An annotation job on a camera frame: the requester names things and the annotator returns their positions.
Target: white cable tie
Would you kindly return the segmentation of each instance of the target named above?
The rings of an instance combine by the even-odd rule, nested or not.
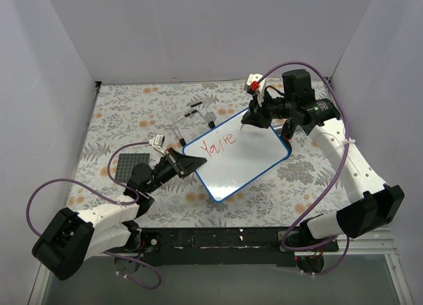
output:
[[[329,156],[330,156],[333,152],[335,152],[335,151],[336,151],[336,150],[338,150],[339,148],[344,147],[344,145],[346,145],[346,144],[353,145],[354,143],[356,143],[356,140],[355,140],[355,139],[351,139],[351,138],[349,138],[348,140],[347,140],[347,139],[342,140],[342,142],[341,142],[338,146],[336,146],[336,147],[332,150],[332,152],[330,152],[330,153],[329,153],[329,155],[328,155],[327,157],[329,157]]]
[[[117,198],[117,200],[116,200],[116,204],[117,204],[117,206],[119,206],[121,209],[123,209],[123,206],[122,206],[122,203],[121,203],[120,199],[118,199],[118,198]]]

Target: white connector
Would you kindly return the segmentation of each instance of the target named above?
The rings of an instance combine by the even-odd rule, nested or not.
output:
[[[263,75],[261,74],[250,74],[250,76],[247,78],[247,81],[244,85],[244,90],[248,90],[253,82],[257,82],[259,79],[262,78]],[[267,79],[264,79],[260,82],[258,89],[255,91],[255,94],[257,96],[257,102],[258,105],[261,107],[264,97],[264,89],[266,88],[266,81]]]
[[[166,152],[163,150],[163,144],[165,143],[165,136],[156,134],[156,136],[149,140],[149,145],[153,147],[161,155],[166,155]]]

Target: red handwritten text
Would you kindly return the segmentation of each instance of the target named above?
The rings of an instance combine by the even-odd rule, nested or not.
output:
[[[224,146],[232,145],[233,143],[235,143],[236,140],[232,140],[232,138],[232,134],[228,134],[226,137],[222,137],[221,139],[219,139],[219,143],[217,143],[217,145],[211,145],[210,148],[207,147],[206,142],[203,140],[204,147],[200,148],[205,150],[210,156],[210,158],[212,158],[213,153],[220,153],[221,151],[225,150]]]

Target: black metal base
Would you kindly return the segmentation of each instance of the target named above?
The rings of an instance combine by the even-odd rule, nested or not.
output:
[[[143,228],[143,260],[152,266],[274,264],[295,267],[293,252],[281,252],[279,234],[287,227]],[[127,253],[123,248],[110,250]],[[338,251],[331,242],[325,251]]]

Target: floor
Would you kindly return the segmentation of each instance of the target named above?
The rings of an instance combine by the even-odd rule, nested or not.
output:
[[[325,256],[330,264],[338,258]],[[116,276],[112,263],[111,257],[93,257],[66,281],[50,275],[43,304],[400,304],[384,255],[349,255],[316,279],[274,265],[164,266],[157,290]],[[157,280],[146,268],[135,277]]]
[[[283,90],[278,81],[270,81],[268,85]],[[250,96],[242,87],[242,82],[102,85],[75,179],[112,199],[117,198],[122,188],[109,180],[106,171],[109,156],[115,149],[162,133],[166,137],[166,147],[181,150],[178,139],[167,127],[171,122],[169,114],[200,100],[203,102],[200,111],[217,125],[248,106]],[[313,82],[313,88],[318,98],[328,96],[322,82]],[[198,116],[179,124],[187,142],[209,129]],[[289,159],[224,203],[208,198],[194,174],[185,180],[174,178],[152,194],[156,202],[137,222],[141,227],[289,226],[334,175],[329,161],[304,132],[296,132],[292,147]],[[150,166],[160,157],[148,146],[123,152],[151,153]],[[117,158],[113,161],[112,173],[116,171],[117,161]],[[102,203],[103,200],[79,186],[72,186],[67,202],[76,211]],[[312,215],[341,209],[347,204],[344,188],[338,182]]]

